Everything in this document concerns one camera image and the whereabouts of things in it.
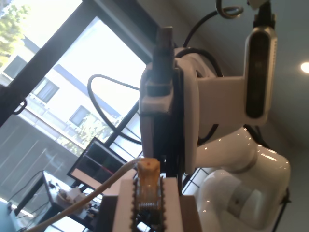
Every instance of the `window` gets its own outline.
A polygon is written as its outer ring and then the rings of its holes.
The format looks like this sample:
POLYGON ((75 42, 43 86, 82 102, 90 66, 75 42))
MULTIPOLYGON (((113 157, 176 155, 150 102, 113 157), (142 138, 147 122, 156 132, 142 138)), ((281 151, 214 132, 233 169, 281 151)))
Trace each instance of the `window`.
POLYGON ((74 123, 76 126, 80 126, 83 122, 83 119, 90 114, 89 110, 85 107, 80 106, 77 111, 72 115, 70 121, 74 123))
POLYGON ((17 74, 25 67, 27 62, 25 62, 20 56, 15 57, 15 59, 6 67, 4 73, 10 78, 14 79, 17 74))
POLYGON ((44 77, 32 93, 35 94, 44 103, 48 103, 49 100, 58 91, 58 89, 58 86, 56 86, 53 82, 44 77))

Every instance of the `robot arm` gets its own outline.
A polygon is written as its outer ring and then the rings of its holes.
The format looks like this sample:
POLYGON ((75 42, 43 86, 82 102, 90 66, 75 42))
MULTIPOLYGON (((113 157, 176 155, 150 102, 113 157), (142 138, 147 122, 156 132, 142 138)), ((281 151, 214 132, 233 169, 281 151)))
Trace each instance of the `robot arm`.
MULTIPOLYGON (((264 124, 270 110, 277 46, 273 19, 270 4, 262 5, 246 42, 244 76, 239 77, 216 77, 197 54, 180 57, 182 51, 175 50, 176 58, 167 58, 172 35, 171 29, 163 29, 153 66, 147 67, 140 86, 144 155, 161 161, 167 177, 178 177, 179 190, 183 172, 224 169, 251 191, 242 207, 237 206, 237 214, 233 207, 223 209, 256 229, 274 218, 290 176, 288 161, 256 144, 242 128, 264 124), (169 81, 162 82, 167 74, 169 81), (219 126, 210 143, 197 148, 198 139, 213 124, 219 126), (241 214, 248 208, 252 214, 241 214)), ((225 201, 242 194, 232 192, 225 201)))

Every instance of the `sky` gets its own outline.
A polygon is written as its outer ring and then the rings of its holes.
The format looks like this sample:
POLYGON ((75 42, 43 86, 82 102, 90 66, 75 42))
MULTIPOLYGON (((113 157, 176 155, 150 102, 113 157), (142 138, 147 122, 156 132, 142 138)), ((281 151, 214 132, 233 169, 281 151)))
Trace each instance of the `sky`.
MULTIPOLYGON (((81 0, 15 0, 31 7, 25 35, 42 47, 81 3, 81 0)), ((82 83, 103 74, 139 87, 146 65, 102 21, 95 19, 58 62, 82 83)), ((95 79, 93 91, 122 116, 132 108, 139 92, 95 79)))

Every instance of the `ceiling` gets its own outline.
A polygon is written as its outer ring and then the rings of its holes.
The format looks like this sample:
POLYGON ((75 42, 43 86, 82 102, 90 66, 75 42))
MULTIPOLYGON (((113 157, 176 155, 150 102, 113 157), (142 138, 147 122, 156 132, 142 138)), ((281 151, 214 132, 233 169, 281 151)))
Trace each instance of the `ceiling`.
MULTIPOLYGON (((215 0, 170 0, 193 26, 215 9, 215 0)), ((219 16, 210 19, 197 32, 205 47, 217 58, 225 76, 242 75, 246 37, 252 30, 254 14, 246 0, 231 1, 244 7, 237 19, 219 16)), ((277 63, 270 120, 295 145, 309 147, 309 74, 300 65, 309 61, 309 1, 273 0, 277 15, 277 63)))

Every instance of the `computer screen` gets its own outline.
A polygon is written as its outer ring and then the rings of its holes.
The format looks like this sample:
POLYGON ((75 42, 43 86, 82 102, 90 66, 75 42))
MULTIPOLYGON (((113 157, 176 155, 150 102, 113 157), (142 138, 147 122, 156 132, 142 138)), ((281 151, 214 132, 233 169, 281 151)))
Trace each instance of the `computer screen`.
MULTIPOLYGON (((110 178, 126 161, 97 138, 94 138, 69 170, 68 176, 96 189, 110 178)), ((105 190, 105 195, 118 195, 122 179, 132 179, 136 171, 127 172, 105 190)))

